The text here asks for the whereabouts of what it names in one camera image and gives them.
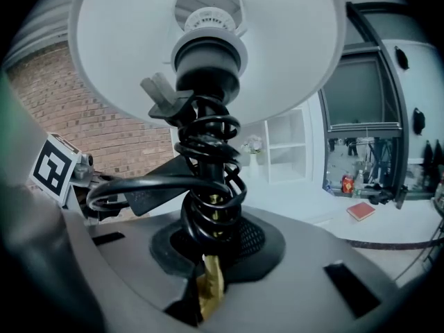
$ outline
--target black slot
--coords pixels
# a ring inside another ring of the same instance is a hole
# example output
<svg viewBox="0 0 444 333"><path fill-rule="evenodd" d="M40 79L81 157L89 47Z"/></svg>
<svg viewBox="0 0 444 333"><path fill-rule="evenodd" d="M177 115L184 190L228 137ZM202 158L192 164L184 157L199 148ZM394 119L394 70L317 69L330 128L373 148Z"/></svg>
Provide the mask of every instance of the black slot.
<svg viewBox="0 0 444 333"><path fill-rule="evenodd" d="M343 262L325 266L324 270L356 318L362 317L381 303Z"/></svg>
<svg viewBox="0 0 444 333"><path fill-rule="evenodd" d="M122 238L125 238L123 234L121 234L120 232L113 232L104 234L103 236L94 237L92 241L96 246L101 246L102 244L110 243Z"/></svg>

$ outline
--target white shelf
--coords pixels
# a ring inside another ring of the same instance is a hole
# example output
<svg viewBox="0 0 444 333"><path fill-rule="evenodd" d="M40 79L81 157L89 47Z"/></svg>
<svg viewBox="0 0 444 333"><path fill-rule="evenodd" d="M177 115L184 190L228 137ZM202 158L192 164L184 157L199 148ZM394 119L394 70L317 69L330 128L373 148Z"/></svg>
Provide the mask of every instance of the white shelf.
<svg viewBox="0 0 444 333"><path fill-rule="evenodd" d="M305 179L305 175L295 170L294 163L279 163L271 165L272 183L290 182Z"/></svg>
<svg viewBox="0 0 444 333"><path fill-rule="evenodd" d="M260 181L260 182L268 182L267 178L267 168L264 165L259 165L259 176L256 178L250 177L250 167L249 166L243 166L241 173L239 174L242 180L249 181Z"/></svg>
<svg viewBox="0 0 444 333"><path fill-rule="evenodd" d="M270 144L270 149L305 147L305 143L279 143Z"/></svg>
<svg viewBox="0 0 444 333"><path fill-rule="evenodd" d="M290 110L266 121L268 142L277 144L305 144L305 127L302 110Z"/></svg>

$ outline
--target gold object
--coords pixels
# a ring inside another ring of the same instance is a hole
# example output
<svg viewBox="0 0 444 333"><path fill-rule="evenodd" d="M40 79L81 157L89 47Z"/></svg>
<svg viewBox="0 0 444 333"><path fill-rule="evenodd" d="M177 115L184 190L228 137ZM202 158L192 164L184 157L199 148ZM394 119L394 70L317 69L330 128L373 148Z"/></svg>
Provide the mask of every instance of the gold object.
<svg viewBox="0 0 444 333"><path fill-rule="evenodd" d="M221 202L221 198L219 195L211 195L210 201L212 204L215 204ZM212 218L216 221L219 220L219 211L214 211ZM218 237L220 234L222 234L222 232L213 233L215 237ZM206 255L204 262L205 273L198 277L196 282L200 314L205 321L216 310L223 299L223 276L217 255Z"/></svg>

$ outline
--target window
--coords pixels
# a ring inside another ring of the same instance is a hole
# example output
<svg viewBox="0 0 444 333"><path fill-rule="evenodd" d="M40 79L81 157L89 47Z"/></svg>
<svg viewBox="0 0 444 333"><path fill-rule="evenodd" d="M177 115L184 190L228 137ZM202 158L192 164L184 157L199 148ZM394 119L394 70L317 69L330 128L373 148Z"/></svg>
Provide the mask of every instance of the window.
<svg viewBox="0 0 444 333"><path fill-rule="evenodd" d="M377 54L342 57L324 85L330 125L398 122L388 77Z"/></svg>
<svg viewBox="0 0 444 333"><path fill-rule="evenodd" d="M355 177L363 170L368 190L391 188L396 142L396 138L383 137L329 138L326 179L340 189L345 174Z"/></svg>
<svg viewBox="0 0 444 333"><path fill-rule="evenodd" d="M376 32L385 29L388 33L386 24L392 23L392 16L387 19L388 14L372 11L368 14L376 21L372 26L351 3L347 3L347 13L343 56L321 90L327 126L325 179L340 190L345 174L355 177L363 170L364 194L389 189L396 196L407 167L408 143L402 125L408 122L398 76ZM409 31L419 36L414 27Z"/></svg>
<svg viewBox="0 0 444 333"><path fill-rule="evenodd" d="M345 27L345 45L363 43L364 39L361 33L356 29L355 25L347 19L347 24Z"/></svg>

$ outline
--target black cord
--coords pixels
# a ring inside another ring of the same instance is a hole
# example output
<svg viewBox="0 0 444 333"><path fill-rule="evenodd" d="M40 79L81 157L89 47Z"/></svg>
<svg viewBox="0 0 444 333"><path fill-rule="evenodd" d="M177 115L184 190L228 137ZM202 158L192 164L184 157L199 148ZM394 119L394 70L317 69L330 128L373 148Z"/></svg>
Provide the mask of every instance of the black cord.
<svg viewBox="0 0 444 333"><path fill-rule="evenodd" d="M128 207L128 202L106 203L109 196L128 192L150 189L184 189L201 188L213 189L224 194L230 193L229 186L211 180L202 180L193 176L140 176L131 179L115 179L91 190L87 195L88 206L95 211L115 211Z"/></svg>
<svg viewBox="0 0 444 333"><path fill-rule="evenodd" d="M438 233L441 225L442 225L442 221L438 224L438 227L436 228L435 232L433 233L432 237L429 240L429 243L427 243L427 245L420 251L420 253L416 256L416 258L412 261L412 263L410 263L402 272L401 274L399 274L397 277L395 277L394 281L398 280L401 276L403 276L418 260L419 258L421 258L421 255L424 254L424 252L430 247L430 244L432 244L433 242L433 238L436 236L436 233Z"/></svg>
<svg viewBox="0 0 444 333"><path fill-rule="evenodd" d="M247 193L239 177L241 165L235 159L239 152L228 144L238 134L240 124L216 96L195 96L194 100L198 117L179 127L180 141L174 146L185 157L194 176L148 174L112 180L91 190L87 204L93 210L115 211L127 207L128 202L108 203L112 195L151 189L189 189L180 213L182 226L206 253L216 254L233 241Z"/></svg>

